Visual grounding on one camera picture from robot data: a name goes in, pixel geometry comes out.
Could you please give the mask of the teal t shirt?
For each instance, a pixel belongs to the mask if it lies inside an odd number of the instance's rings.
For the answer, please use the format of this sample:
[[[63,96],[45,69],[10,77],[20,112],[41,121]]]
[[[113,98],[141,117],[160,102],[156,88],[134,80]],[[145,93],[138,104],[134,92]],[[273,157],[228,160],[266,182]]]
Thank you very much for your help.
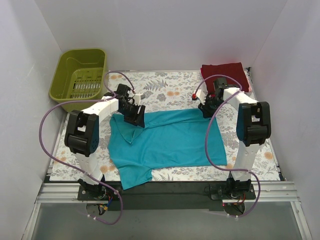
[[[109,156],[124,190],[151,181],[155,169],[227,165],[218,124],[199,109],[149,112],[144,122],[134,126],[121,114],[109,122]]]

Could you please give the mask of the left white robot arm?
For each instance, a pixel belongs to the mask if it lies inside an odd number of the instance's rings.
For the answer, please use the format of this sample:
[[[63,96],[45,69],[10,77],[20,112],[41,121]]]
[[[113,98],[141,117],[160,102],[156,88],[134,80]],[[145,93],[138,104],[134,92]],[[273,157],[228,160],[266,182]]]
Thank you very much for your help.
[[[129,86],[119,84],[115,94],[108,92],[101,101],[83,110],[73,110],[69,115],[64,144],[75,154],[80,169],[84,171],[85,177],[80,178],[78,183],[85,193],[95,200],[101,200],[107,194],[107,188],[99,183],[105,178],[95,156],[100,141],[100,123],[113,113],[119,112],[126,123],[142,128],[145,126],[146,107],[141,105],[145,95],[134,93],[130,96],[130,92],[134,91]]]

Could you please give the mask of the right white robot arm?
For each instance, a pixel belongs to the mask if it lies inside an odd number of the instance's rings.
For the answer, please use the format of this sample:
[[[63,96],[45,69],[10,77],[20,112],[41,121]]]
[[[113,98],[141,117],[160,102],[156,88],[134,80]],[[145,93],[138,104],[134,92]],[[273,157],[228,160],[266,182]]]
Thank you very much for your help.
[[[192,100],[199,101],[198,108],[204,118],[215,120],[218,111],[226,103],[237,110],[236,135],[239,148],[232,169],[225,182],[216,188],[218,198],[244,198],[254,191],[251,177],[254,161],[260,146],[271,136],[270,105],[266,101],[250,98],[242,85],[234,78],[215,74],[214,93],[204,93],[199,87],[192,94]]]

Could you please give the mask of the floral patterned table mat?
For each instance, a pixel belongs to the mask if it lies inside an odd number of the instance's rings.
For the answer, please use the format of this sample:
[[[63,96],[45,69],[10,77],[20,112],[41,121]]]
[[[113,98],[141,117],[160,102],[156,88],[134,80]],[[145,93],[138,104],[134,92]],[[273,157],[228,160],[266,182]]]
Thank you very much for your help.
[[[191,99],[191,95],[203,79],[199,71],[127,72],[126,76],[133,83],[136,92],[145,95],[142,103],[146,106],[146,112],[182,110],[198,106]],[[216,117],[228,169],[231,169],[236,162],[239,146],[236,135],[236,113],[230,104],[225,104]],[[107,181],[119,181],[119,171],[109,157],[108,144],[111,136],[109,122],[110,118],[107,117],[100,127],[98,167]],[[257,152],[252,171],[260,181],[280,180],[279,165],[269,140]],[[213,166],[169,167],[152,171],[154,181],[224,181],[227,176],[228,172],[220,171]]]

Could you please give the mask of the pink folded t shirt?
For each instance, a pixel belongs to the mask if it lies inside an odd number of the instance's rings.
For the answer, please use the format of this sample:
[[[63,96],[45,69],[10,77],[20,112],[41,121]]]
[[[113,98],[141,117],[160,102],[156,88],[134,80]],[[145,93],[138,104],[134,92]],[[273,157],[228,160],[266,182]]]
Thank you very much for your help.
[[[247,81],[248,81],[248,92],[253,92],[253,88],[252,88],[252,81],[251,81],[251,78],[250,76],[248,75],[247,76]]]

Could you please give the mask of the dark red folded t shirt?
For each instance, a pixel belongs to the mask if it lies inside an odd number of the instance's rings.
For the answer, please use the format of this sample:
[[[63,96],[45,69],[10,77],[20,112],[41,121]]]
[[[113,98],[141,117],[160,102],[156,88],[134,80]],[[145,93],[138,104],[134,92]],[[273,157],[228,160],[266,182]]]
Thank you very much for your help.
[[[203,79],[213,75],[224,75],[235,79],[242,86],[242,91],[249,92],[248,79],[246,77],[243,65],[241,62],[226,63],[220,65],[205,65],[200,68]]]

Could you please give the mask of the olive green plastic basket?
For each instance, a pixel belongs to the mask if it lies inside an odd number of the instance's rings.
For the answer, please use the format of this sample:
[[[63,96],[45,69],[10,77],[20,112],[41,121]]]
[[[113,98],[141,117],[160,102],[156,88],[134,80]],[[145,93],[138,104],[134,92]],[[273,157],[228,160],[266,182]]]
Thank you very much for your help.
[[[107,92],[104,76],[107,54],[100,48],[72,49],[63,53],[56,66],[49,96],[57,103],[97,100]]]

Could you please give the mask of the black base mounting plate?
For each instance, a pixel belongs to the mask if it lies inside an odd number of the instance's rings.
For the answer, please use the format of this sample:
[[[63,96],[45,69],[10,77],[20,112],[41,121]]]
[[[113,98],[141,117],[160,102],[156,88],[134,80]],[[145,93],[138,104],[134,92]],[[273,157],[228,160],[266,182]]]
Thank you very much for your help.
[[[123,189],[121,182],[111,181],[110,187],[79,183],[79,201],[105,203],[110,211],[123,210],[186,210],[208,209],[222,211],[223,201],[235,203],[244,212],[244,202],[255,200],[253,184],[229,181],[149,181],[130,189]]]

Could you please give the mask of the aluminium frame rail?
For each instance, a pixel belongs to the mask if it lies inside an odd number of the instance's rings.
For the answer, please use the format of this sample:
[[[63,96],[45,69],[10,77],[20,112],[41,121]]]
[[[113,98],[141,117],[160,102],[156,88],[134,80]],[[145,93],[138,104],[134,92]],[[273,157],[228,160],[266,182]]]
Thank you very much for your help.
[[[76,203],[80,185],[78,183],[43,183],[40,187],[37,203]]]

